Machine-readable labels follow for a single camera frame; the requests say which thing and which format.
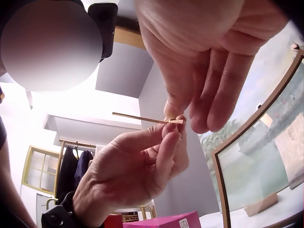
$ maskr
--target window pane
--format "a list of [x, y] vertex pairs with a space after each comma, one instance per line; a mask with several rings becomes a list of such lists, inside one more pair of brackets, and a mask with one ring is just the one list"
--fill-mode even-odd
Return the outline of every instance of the window pane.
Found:
[[266, 113], [219, 154], [229, 209], [303, 182], [303, 64]]
[[45, 157], [45, 162], [43, 166], [43, 171], [47, 171], [50, 173], [56, 173], [58, 158], [47, 155]]
[[42, 170], [44, 155], [45, 154], [34, 151], [32, 161], [31, 161], [31, 168]]
[[55, 175], [42, 173], [41, 189], [49, 192], [54, 192]]
[[27, 184], [39, 188], [40, 176], [41, 176], [41, 171], [30, 168], [29, 175], [27, 178]]

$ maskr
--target thin wooden rod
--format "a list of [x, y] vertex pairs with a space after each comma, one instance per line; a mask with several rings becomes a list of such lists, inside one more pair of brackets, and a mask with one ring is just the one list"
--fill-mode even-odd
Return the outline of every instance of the thin wooden rod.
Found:
[[59, 157], [58, 157], [58, 163], [57, 163], [56, 174], [55, 174], [55, 184], [54, 184], [54, 196], [55, 197], [56, 197], [56, 192], [57, 192], [57, 181], [58, 181], [58, 176], [59, 176], [59, 171], [60, 171], [60, 166], [61, 166], [64, 145], [65, 145], [65, 141], [61, 141], [61, 149], [60, 149], [60, 153], [59, 153]]
[[66, 139], [59, 139], [59, 142], [65, 142], [66, 144], [72, 144], [72, 145], [82, 146], [82, 147], [96, 148], [96, 145], [94, 145], [94, 144], [80, 143], [80, 142], [70, 141], [70, 140], [66, 140]]
[[133, 119], [139, 119], [139, 120], [144, 120], [144, 121], [153, 122], [153, 123], [165, 123], [165, 124], [166, 123], [179, 123], [179, 124], [183, 124], [183, 122], [184, 122], [182, 119], [170, 119], [170, 120], [168, 120], [168, 122], [166, 122], [166, 121], [160, 121], [160, 120], [156, 120], [156, 119], [148, 119], [148, 118], [139, 117], [139, 116], [121, 114], [121, 113], [117, 113], [117, 112], [113, 112], [112, 115], [123, 116], [123, 117], [128, 117], [128, 118], [133, 118]]

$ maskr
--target hand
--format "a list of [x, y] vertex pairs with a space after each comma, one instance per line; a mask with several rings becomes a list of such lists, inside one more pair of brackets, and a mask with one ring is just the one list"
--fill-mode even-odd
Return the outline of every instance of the hand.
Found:
[[124, 133], [96, 155], [81, 179], [73, 197], [76, 216], [84, 225], [98, 227], [115, 210], [160, 195], [188, 165], [185, 124]]
[[168, 91], [168, 118], [190, 105], [197, 133], [230, 118], [259, 48], [287, 19], [270, 0], [136, 0], [141, 34]]

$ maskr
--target window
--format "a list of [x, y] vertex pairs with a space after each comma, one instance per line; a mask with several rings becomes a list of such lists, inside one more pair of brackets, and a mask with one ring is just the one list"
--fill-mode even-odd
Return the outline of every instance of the window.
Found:
[[59, 153], [30, 146], [24, 164], [22, 184], [54, 194]]

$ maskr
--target dark sleeve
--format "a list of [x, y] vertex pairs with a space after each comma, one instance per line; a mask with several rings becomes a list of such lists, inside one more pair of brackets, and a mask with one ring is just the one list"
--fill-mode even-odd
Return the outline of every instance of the dark sleeve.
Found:
[[280, 9], [290, 18], [298, 28], [303, 40], [304, 34], [304, 8], [303, 0], [273, 0]]
[[0, 116], [0, 150], [2, 149], [5, 141], [6, 141], [6, 130], [2, 121], [2, 118]]

